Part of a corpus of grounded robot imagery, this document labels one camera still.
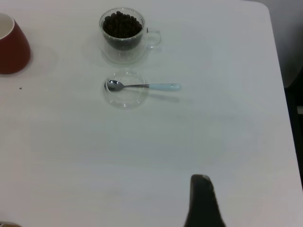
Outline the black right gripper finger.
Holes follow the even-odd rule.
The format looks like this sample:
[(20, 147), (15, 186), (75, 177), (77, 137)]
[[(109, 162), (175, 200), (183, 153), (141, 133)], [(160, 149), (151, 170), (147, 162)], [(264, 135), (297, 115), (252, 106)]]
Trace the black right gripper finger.
[(224, 227), (214, 186), (206, 175), (192, 175), (186, 227)]

